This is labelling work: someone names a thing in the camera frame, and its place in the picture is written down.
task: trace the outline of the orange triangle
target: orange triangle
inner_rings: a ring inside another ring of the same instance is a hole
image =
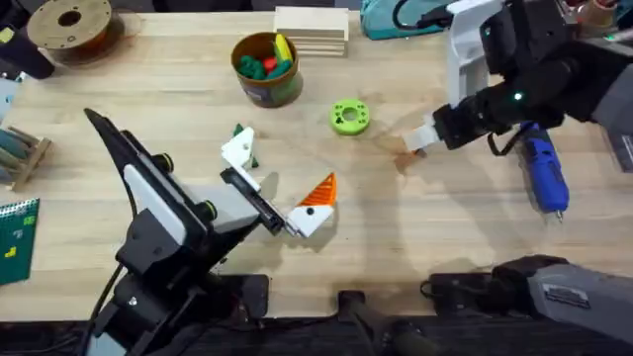
[[[333,206],[336,202],[336,175],[330,173],[324,181],[320,182],[298,207],[306,206]]]

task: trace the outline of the small green piece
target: small green piece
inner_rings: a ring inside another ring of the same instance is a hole
[[[240,124],[235,125],[235,130],[233,130],[233,137],[237,136],[239,133],[244,131],[244,127]],[[257,159],[255,158],[255,156],[253,155],[253,160],[250,164],[251,168],[257,168],[259,167],[259,162],[257,161]]]
[[[273,69],[273,71],[268,73],[268,75],[266,76],[266,80],[275,79],[277,77],[284,75],[284,73],[287,72],[292,66],[293,66],[292,60],[290,59],[284,60],[283,62],[281,62],[281,64],[278,64],[277,67]]]
[[[266,77],[266,70],[264,69],[264,64],[261,61],[253,58],[250,55],[243,55],[239,59],[239,74],[245,76],[246,78],[255,79],[255,80],[264,80]]]
[[[341,100],[329,113],[329,123],[338,134],[360,134],[369,126],[369,120],[367,105],[357,99]]]

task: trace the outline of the grey device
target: grey device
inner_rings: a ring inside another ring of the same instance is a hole
[[[543,316],[633,344],[633,279],[556,264],[538,269],[527,281]]]
[[[632,48],[623,45],[617,48],[626,50],[630,56],[633,56]],[[591,115],[592,118],[610,133],[633,134],[632,92],[633,64],[629,64],[608,88]]]

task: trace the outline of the green 3d printed part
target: green 3d printed part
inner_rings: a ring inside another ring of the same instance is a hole
[[[360,100],[341,100],[332,106],[329,123],[338,134],[360,134],[369,126],[369,109]]]
[[[29,279],[39,199],[0,207],[0,285]]]

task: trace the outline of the brown filament spool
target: brown filament spool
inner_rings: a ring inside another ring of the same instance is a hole
[[[67,65],[103,58],[124,32],[123,20],[107,0],[48,0],[27,25],[29,39]]]

